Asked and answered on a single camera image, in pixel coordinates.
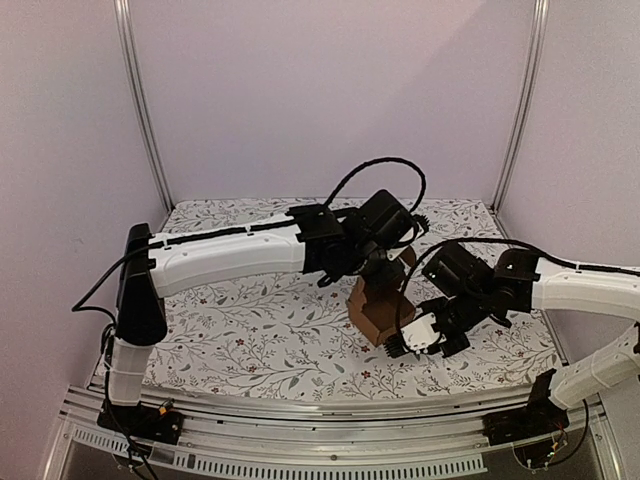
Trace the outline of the brown cardboard box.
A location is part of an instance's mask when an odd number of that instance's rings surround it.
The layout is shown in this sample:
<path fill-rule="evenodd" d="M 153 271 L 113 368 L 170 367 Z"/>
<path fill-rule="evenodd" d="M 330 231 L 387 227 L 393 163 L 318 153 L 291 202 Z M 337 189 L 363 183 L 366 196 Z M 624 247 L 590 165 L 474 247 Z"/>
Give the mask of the brown cardboard box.
<path fill-rule="evenodd" d="M 357 277 L 346 302 L 348 317 L 374 347 L 396 332 L 397 306 L 402 326 L 414 319 L 415 307 L 400 288 L 406 278 L 405 268 L 415 263 L 416 253 L 407 247 L 394 260 L 380 257 L 368 262 Z"/>

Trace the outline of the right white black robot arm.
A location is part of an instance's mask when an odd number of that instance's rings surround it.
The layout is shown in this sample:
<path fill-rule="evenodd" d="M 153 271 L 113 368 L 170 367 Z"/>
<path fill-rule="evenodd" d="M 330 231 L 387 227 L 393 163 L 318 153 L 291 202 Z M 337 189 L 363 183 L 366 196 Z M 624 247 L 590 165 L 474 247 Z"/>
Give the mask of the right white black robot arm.
<path fill-rule="evenodd" d="M 430 307 L 435 322 L 429 330 L 444 336 L 440 350 L 446 356 L 463 349 L 465 331 L 487 318 L 505 324 L 510 312 L 573 311 L 634 323 L 589 356 L 535 382 L 529 405 L 517 415 L 524 435 L 539 435 L 554 422 L 556 409 L 567 410 L 639 373 L 639 274 L 634 270 L 562 260 L 526 245 L 505 250 L 489 266 L 450 241 L 428 260 L 423 274 L 443 294 Z"/>

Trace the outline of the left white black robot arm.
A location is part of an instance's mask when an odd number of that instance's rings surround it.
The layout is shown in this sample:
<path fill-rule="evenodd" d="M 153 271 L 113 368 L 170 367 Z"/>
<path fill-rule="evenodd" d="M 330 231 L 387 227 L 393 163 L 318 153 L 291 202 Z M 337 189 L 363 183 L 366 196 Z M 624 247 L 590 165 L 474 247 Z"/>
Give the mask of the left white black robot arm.
<path fill-rule="evenodd" d="M 427 230 L 423 216 L 386 190 L 359 207 L 298 205 L 259 222 L 195 233 L 154 234 L 147 224 L 133 226 L 124 255 L 110 269 L 119 275 L 107 359 L 111 419 L 128 434 L 148 426 L 139 404 L 153 347 L 168 332 L 165 298 L 274 273 L 319 273 L 319 287 L 346 276 L 388 283 L 402 270 L 402 254 Z"/>

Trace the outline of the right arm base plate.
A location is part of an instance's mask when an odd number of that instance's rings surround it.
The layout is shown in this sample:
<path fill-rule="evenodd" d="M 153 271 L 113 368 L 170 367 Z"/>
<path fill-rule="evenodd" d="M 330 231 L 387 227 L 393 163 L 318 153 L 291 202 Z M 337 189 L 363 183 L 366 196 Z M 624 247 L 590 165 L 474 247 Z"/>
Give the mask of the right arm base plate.
<path fill-rule="evenodd" d="M 483 435 L 491 446 L 550 434 L 570 424 L 566 410 L 527 405 L 488 413 L 482 417 Z"/>

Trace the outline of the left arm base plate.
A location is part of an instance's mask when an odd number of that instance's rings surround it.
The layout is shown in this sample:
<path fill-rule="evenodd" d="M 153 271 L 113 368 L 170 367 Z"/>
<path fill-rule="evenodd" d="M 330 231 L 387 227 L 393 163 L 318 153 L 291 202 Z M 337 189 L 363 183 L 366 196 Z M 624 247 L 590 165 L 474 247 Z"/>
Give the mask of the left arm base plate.
<path fill-rule="evenodd" d="M 136 406 L 115 406 L 103 402 L 97 425 L 130 437 L 176 445 L 181 436 L 185 416 L 171 403 L 160 407 L 138 403 Z"/>

